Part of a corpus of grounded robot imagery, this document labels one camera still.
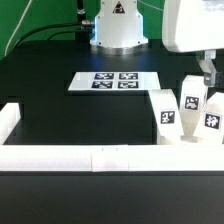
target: white rectangular block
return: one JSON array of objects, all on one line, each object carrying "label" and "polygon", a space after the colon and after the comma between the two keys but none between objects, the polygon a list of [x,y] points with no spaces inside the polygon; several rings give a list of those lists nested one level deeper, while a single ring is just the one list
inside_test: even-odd
[{"label": "white rectangular block", "polygon": [[200,143],[222,144],[224,134],[224,94],[215,93],[205,104],[194,136]]},{"label": "white rectangular block", "polygon": [[20,120],[18,103],[7,103],[0,111],[0,145],[3,145]]},{"label": "white rectangular block", "polygon": [[179,108],[184,140],[194,140],[193,134],[206,103],[207,92],[208,87],[204,85],[204,77],[188,75],[184,79]]},{"label": "white rectangular block", "polygon": [[178,143],[183,135],[183,128],[172,90],[152,90],[149,95],[159,132],[158,144]]}]

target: black table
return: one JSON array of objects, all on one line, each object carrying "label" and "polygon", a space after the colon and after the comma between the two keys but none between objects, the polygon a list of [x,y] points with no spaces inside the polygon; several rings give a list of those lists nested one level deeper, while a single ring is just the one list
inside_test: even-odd
[{"label": "black table", "polygon": [[93,53],[74,41],[24,43],[0,63],[0,104],[19,102],[22,111],[5,144],[155,144],[146,91],[68,91],[75,72],[95,71],[156,71],[178,100],[185,76],[202,74],[194,54],[170,53],[159,40],[128,56]]},{"label": "black table", "polygon": [[[223,52],[215,61],[224,70]],[[67,91],[75,72],[156,71],[180,97],[194,54],[147,51],[109,56],[73,41],[22,44],[0,62],[0,104],[19,102],[22,120],[6,145],[155,144],[148,93]],[[216,89],[209,90],[209,95]],[[4,224],[223,224],[222,172],[0,173]]]}]

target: warning label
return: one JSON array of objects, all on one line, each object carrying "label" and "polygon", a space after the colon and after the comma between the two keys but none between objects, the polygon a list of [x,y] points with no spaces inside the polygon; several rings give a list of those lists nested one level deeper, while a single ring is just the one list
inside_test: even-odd
[{"label": "warning label", "polygon": [[120,1],[117,3],[116,7],[114,8],[113,13],[125,13],[124,8]]}]

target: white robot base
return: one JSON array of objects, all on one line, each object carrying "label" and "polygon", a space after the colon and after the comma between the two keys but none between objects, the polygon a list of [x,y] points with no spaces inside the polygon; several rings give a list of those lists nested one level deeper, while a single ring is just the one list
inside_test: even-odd
[{"label": "white robot base", "polygon": [[143,17],[135,0],[101,0],[101,10],[95,18],[95,36],[91,50],[112,54],[132,54],[147,48],[143,36]]}]

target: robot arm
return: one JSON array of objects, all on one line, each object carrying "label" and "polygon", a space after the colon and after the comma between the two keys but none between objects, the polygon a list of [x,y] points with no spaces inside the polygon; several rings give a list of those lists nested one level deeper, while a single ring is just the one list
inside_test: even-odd
[{"label": "robot arm", "polygon": [[212,59],[224,48],[224,0],[166,0],[163,15],[163,43],[169,51],[196,51],[204,72],[204,83],[220,86],[222,73]]}]

